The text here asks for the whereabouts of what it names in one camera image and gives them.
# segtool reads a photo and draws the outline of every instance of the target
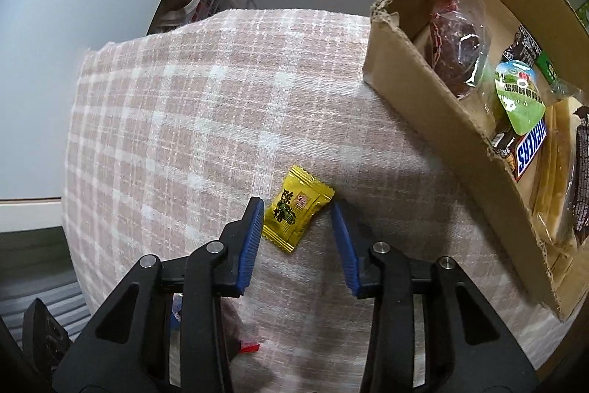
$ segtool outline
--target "checkered cloth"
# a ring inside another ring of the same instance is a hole
[[[368,33],[354,15],[231,10],[89,53],[63,205],[90,308],[143,254],[188,255],[250,196],[269,204],[298,164],[405,254],[456,258],[539,367],[572,318],[561,324],[528,299],[454,176],[362,82]],[[232,305],[244,337],[261,342],[233,362],[236,391],[358,391],[372,303],[344,285],[326,210],[292,255],[261,241]]]

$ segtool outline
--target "red package tip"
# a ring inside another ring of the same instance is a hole
[[[255,353],[260,350],[259,343],[242,343],[240,353]]]

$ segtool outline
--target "silver pin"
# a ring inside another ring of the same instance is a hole
[[[456,268],[456,260],[454,260],[452,257],[440,257],[438,263],[443,269],[446,270],[452,270]]]
[[[372,246],[372,250],[376,253],[388,253],[391,251],[391,246],[387,242],[376,242]]]
[[[157,257],[155,255],[143,255],[139,260],[139,265],[141,265],[145,269],[149,269],[155,265],[157,262]]]
[[[224,248],[225,248],[225,245],[223,245],[221,242],[219,242],[219,240],[214,240],[214,242],[211,242],[207,245],[207,252],[219,253],[219,252],[222,252]]]

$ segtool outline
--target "yellow packet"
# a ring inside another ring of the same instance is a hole
[[[266,210],[262,235],[292,253],[311,217],[329,203],[334,193],[333,188],[293,165],[282,182],[282,191]]]

